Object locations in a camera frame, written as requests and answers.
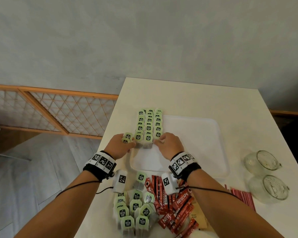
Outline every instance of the wooden trim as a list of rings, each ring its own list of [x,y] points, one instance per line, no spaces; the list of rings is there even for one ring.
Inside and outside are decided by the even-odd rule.
[[[0,84],[0,90],[6,90],[6,91],[18,91],[18,86],[10,86],[10,85],[1,85]]]
[[[49,131],[49,130],[41,130],[41,129],[19,128],[19,127],[4,126],[4,125],[0,125],[0,128],[4,128],[4,129],[13,129],[13,130],[21,130],[21,131],[30,131],[30,132],[37,132],[37,133],[49,133],[49,134],[63,135],[62,132]]]
[[[67,90],[58,90],[58,89],[50,89],[50,88],[32,88],[32,87],[23,87],[23,86],[20,86],[18,88],[20,91],[27,91],[27,92],[73,95],[73,96],[103,98],[103,99],[112,99],[112,100],[118,99],[118,95],[113,95],[113,94],[98,94],[98,93],[89,93],[89,92],[67,91]]]
[[[269,110],[272,115],[282,115],[282,116],[298,116],[298,112],[292,111],[281,111],[281,110]]]
[[[64,135],[68,134],[68,131],[36,100],[29,92],[20,90],[20,93],[34,105],[34,107],[41,112],[41,114],[49,120],[59,131]]]
[[[72,133],[69,133],[68,136],[89,138],[89,139],[102,139],[103,138],[102,136],[82,135],[82,134],[72,134]]]

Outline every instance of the gray wall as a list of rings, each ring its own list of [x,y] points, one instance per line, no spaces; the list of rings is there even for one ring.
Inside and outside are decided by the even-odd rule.
[[[0,0],[0,84],[119,94],[126,76],[298,110],[298,0]]]

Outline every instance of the person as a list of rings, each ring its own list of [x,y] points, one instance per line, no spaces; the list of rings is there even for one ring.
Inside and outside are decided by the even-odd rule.
[[[136,145],[134,142],[123,143],[122,136],[123,134],[113,136],[104,149],[114,160],[122,158]],[[154,144],[170,161],[176,154],[184,151],[179,137],[171,133],[163,134]],[[98,179],[91,172],[84,170],[68,188],[93,180]],[[188,175],[187,183],[189,186],[226,191],[201,168]],[[74,237],[98,187],[99,183],[87,183],[63,192],[34,216],[15,238]],[[192,192],[220,238],[283,237],[266,220],[234,196],[200,189],[192,189]]]

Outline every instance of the black cable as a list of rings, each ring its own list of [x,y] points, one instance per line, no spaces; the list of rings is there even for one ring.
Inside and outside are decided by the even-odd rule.
[[[63,191],[60,192],[57,196],[59,196],[61,193],[65,192],[65,191],[67,191],[67,190],[69,190],[69,189],[75,188],[75,187],[80,186],[80,185],[89,184],[89,183],[101,183],[101,181],[93,180],[93,181],[88,181],[88,182],[84,182],[84,183],[80,183],[80,184],[74,185],[74,186],[72,186],[72,187],[69,187],[69,188],[63,190]],[[105,190],[107,190],[107,189],[112,189],[112,188],[113,188],[113,187],[107,187],[106,189],[104,189],[104,190],[102,190],[101,192],[96,193],[96,194],[100,194],[100,193],[102,193],[103,191],[105,191]]]
[[[183,191],[183,190],[185,190],[185,189],[187,189],[187,188],[191,188],[191,189],[202,189],[202,190],[216,191],[216,192],[226,193],[226,194],[229,194],[229,195],[231,195],[231,196],[236,197],[235,195],[233,195],[233,194],[230,193],[230,192],[222,191],[222,190],[219,190],[219,189],[209,189],[209,188],[201,188],[201,187],[195,187],[195,186],[178,187],[178,188],[176,188],[176,189],[181,189],[181,188],[183,188],[183,189],[180,190],[180,192]]]

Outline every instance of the lattice panel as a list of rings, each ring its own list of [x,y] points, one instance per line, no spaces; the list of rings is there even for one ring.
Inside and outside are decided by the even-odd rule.
[[[0,125],[59,132],[16,91],[0,90]]]
[[[30,92],[70,133],[103,136],[115,103],[71,95]]]

